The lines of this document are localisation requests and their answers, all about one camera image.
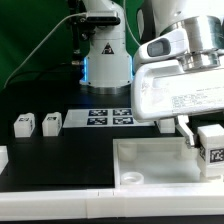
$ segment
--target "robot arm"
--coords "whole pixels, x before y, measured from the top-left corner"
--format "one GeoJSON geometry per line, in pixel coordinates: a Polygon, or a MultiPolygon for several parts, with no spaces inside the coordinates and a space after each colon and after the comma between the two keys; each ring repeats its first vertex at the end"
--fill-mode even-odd
{"type": "Polygon", "coordinates": [[[132,58],[126,51],[124,10],[110,0],[83,0],[86,22],[95,25],[81,85],[88,91],[116,94],[132,82],[132,58]]]}
{"type": "Polygon", "coordinates": [[[224,3],[199,2],[152,0],[160,37],[134,57],[132,107],[138,121],[223,110],[224,3]]]}

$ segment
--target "green background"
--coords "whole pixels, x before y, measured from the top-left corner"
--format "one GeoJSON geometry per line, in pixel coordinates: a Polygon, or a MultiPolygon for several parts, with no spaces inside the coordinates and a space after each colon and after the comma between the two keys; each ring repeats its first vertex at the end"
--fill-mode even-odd
{"type": "MultiPolygon", "coordinates": [[[[128,20],[137,38],[136,11],[142,2],[127,0],[128,20]]],[[[0,90],[14,69],[68,15],[66,0],[0,0],[0,90]]],[[[88,46],[88,43],[82,44],[84,54],[88,52],[88,46]]],[[[127,32],[127,51],[133,55],[136,49],[136,44],[127,32]]],[[[70,62],[71,56],[72,35],[66,24],[63,24],[21,71],[40,71],[61,62],[70,62]]]]}

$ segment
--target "blue light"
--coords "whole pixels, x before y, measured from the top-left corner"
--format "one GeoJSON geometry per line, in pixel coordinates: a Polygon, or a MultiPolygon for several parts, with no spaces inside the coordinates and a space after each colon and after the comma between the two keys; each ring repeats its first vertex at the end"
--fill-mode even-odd
{"type": "Polygon", "coordinates": [[[135,76],[134,76],[134,71],[133,71],[133,58],[132,57],[130,57],[130,64],[131,64],[131,80],[133,81],[134,80],[134,78],[135,78],[135,76]]]}
{"type": "Polygon", "coordinates": [[[83,82],[87,82],[87,77],[88,77],[88,61],[87,61],[87,58],[84,58],[84,70],[83,70],[83,73],[84,73],[84,77],[82,78],[82,81],[83,82]]]}

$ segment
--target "white cable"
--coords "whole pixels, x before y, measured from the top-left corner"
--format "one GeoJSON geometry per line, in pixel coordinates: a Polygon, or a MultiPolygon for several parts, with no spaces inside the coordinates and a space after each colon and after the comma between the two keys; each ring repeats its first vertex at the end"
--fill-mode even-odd
{"type": "Polygon", "coordinates": [[[128,28],[128,31],[132,37],[132,39],[134,40],[134,42],[138,45],[138,47],[140,47],[140,43],[136,40],[134,34],[131,31],[131,28],[129,26],[129,22],[128,22],[128,18],[127,18],[127,13],[126,13],[126,0],[123,0],[123,8],[124,8],[124,16],[125,16],[125,21],[126,21],[126,26],[128,28]]]}
{"type": "Polygon", "coordinates": [[[37,52],[37,50],[50,38],[50,36],[61,26],[62,23],[64,23],[66,20],[72,18],[72,17],[76,17],[76,16],[84,16],[86,15],[86,13],[78,13],[78,14],[74,14],[74,15],[70,15],[65,17],[63,20],[61,20],[61,22],[59,22],[54,29],[40,42],[40,44],[30,53],[30,55],[22,62],[22,64],[16,68],[11,75],[8,77],[8,79],[5,82],[4,88],[7,87],[9,81],[16,75],[16,73],[27,63],[27,61],[29,61],[29,59],[37,52]]]}

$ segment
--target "black tabletop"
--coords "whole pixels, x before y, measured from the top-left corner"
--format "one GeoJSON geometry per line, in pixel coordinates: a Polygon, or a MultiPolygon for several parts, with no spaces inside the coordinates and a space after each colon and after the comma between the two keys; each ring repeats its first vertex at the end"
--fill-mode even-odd
{"type": "MultiPolygon", "coordinates": [[[[69,109],[130,108],[130,92],[97,95],[68,81],[19,82],[0,94],[0,145],[7,145],[9,163],[0,175],[0,192],[24,192],[114,187],[113,139],[179,136],[161,135],[157,127],[62,129],[44,138],[41,123],[48,113],[69,109]],[[19,114],[34,113],[31,138],[16,139],[13,123],[19,114]]],[[[222,216],[151,217],[29,223],[223,223],[222,216]]]]}

